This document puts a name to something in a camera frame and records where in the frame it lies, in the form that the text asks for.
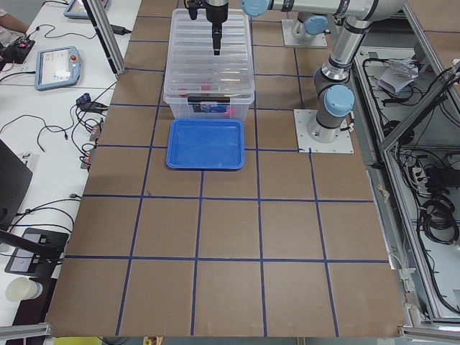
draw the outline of blue tray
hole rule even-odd
[[[176,119],[166,164],[175,169],[237,170],[244,165],[244,125],[230,119]]]

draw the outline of white desk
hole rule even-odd
[[[111,23],[132,29],[140,5],[140,0],[111,0],[107,14]],[[50,35],[61,35],[66,32],[77,32],[82,35],[92,36],[94,30],[87,20],[68,19],[63,16],[65,7],[44,5],[33,21],[30,32],[40,24],[52,24],[56,30]],[[59,39],[46,39],[43,35],[49,30],[43,27],[32,35],[36,41],[34,48],[27,57],[26,63],[16,65],[8,72],[0,73],[0,77],[8,73],[22,70],[35,70],[36,54],[40,50],[75,45],[81,54],[82,71],[77,85],[71,88],[59,88],[50,91],[36,91],[34,88],[33,75],[21,75],[5,80],[0,84],[0,127],[5,123],[17,118],[22,114],[40,116],[49,125],[68,127],[71,124],[69,109],[75,104],[75,100],[83,93],[89,92],[92,99],[95,99],[105,88],[109,87],[116,79],[111,72],[109,63],[98,38],[87,40],[83,37],[71,35]],[[116,36],[121,53],[127,50],[129,35]],[[98,101],[103,104],[110,104],[113,94],[113,87],[107,91]],[[97,114],[88,114],[86,118],[100,118]],[[71,193],[82,194],[86,184],[88,173],[80,169],[78,157],[80,152],[69,140],[64,140],[63,133],[52,134],[44,131],[40,137],[40,144],[46,152],[42,152],[37,146],[36,138],[43,123],[38,119],[23,118],[9,125],[0,134],[0,138],[16,153],[32,152],[35,154],[32,163],[34,173],[28,193],[21,206],[23,211],[42,203],[67,198]],[[81,146],[88,142],[89,133],[78,126],[74,139]],[[70,201],[56,205],[58,208],[67,211],[75,218],[79,203]],[[21,224],[60,224],[71,227],[70,220],[60,212],[40,211],[31,214],[23,219]],[[18,227],[14,233],[21,235],[25,228]],[[12,254],[10,249],[5,254]],[[7,285],[18,275],[11,275],[4,272],[9,258],[0,257],[0,326],[10,326],[14,320],[19,303],[9,302],[4,291]],[[59,275],[59,269],[55,270],[53,277]]]

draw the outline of plastic bin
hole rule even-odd
[[[249,20],[243,11],[229,10],[219,56],[213,54],[204,10],[194,21],[186,9],[172,13],[163,99],[175,118],[244,121],[254,90]]]

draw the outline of device screen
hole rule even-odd
[[[82,0],[75,0],[68,11],[72,13],[86,13]]]
[[[59,83],[70,79],[69,54],[69,49],[42,53],[40,84]]]

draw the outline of blue joint cap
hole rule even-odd
[[[353,109],[354,94],[345,85],[334,85],[324,96],[324,106],[330,115],[345,117]]]
[[[305,32],[309,35],[319,35],[328,28],[328,19],[325,16],[312,16],[303,24]]]
[[[243,12],[250,17],[258,17],[268,10],[270,0],[241,0]]]

